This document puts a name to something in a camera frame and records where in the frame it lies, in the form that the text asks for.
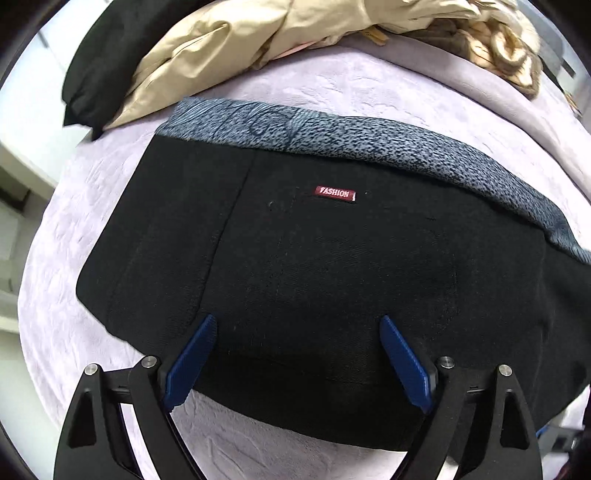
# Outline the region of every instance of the metal screw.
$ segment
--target metal screw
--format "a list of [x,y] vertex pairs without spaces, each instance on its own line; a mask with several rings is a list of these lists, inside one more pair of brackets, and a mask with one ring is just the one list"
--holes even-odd
[[89,365],[86,365],[86,368],[84,369],[84,373],[86,375],[94,375],[98,369],[99,369],[99,366],[97,364],[89,364]]
[[456,366],[455,361],[453,360],[452,357],[450,356],[442,356],[439,359],[439,365],[441,365],[443,368],[453,368]]
[[513,373],[513,370],[509,365],[499,365],[499,373],[503,375],[503,377],[510,377]]
[[156,363],[158,363],[158,359],[152,355],[142,358],[142,367],[144,368],[152,368]]

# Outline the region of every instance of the red label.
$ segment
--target red label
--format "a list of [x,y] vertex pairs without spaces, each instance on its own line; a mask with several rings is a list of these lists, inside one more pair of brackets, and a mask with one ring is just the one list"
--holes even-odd
[[314,195],[318,195],[320,197],[328,197],[336,200],[344,200],[346,202],[355,201],[354,190],[334,189],[332,187],[323,187],[321,185],[318,185],[316,187]]

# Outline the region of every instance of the bed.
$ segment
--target bed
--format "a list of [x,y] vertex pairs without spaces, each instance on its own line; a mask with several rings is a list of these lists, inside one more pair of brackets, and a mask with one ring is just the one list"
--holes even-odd
[[[459,93],[426,75],[377,58],[360,40],[310,50],[273,61],[202,92],[204,98],[260,100],[349,116],[374,116],[420,126],[465,142],[552,200],[564,213],[579,244],[591,249],[591,204],[561,165],[514,118],[503,118],[494,102],[474,98],[485,75],[511,103],[519,93],[501,79],[445,52],[446,75],[470,89]],[[404,39],[399,48],[406,48]],[[388,48],[395,48],[392,42]],[[419,48],[433,49],[426,44]],[[469,71],[470,76],[458,77]],[[545,76],[537,115],[577,151],[589,151],[591,137],[574,119],[562,93]],[[128,368],[142,356],[109,335],[76,298],[76,281],[86,258],[146,149],[171,109],[106,132],[79,145],[45,212],[31,246],[19,296],[21,342],[31,377],[52,420],[61,425],[85,365]],[[567,409],[564,424],[579,426],[589,388]],[[139,466],[158,478],[142,444],[131,410],[126,425]],[[193,391],[173,412],[189,450],[208,478],[390,478],[401,452],[324,442],[249,419]],[[545,478],[554,478],[564,457],[544,459]],[[452,478],[449,464],[440,478]]]

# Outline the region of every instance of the gray patterned waistband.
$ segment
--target gray patterned waistband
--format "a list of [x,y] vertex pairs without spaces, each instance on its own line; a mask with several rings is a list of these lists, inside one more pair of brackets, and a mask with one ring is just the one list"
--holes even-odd
[[591,265],[562,211],[483,152],[401,122],[303,108],[189,97],[158,135],[183,140],[375,162],[457,185],[542,228],[548,241]]

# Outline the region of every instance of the blue gripper pad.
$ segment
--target blue gripper pad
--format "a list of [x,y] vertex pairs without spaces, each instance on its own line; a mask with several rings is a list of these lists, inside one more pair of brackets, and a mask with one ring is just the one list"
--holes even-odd
[[433,399],[427,371],[387,315],[379,323],[379,338],[409,402],[428,413]]
[[181,354],[168,370],[166,376],[166,388],[162,405],[166,411],[172,411],[174,407],[182,405],[217,339],[217,320],[213,315],[207,315],[201,325],[191,337]]

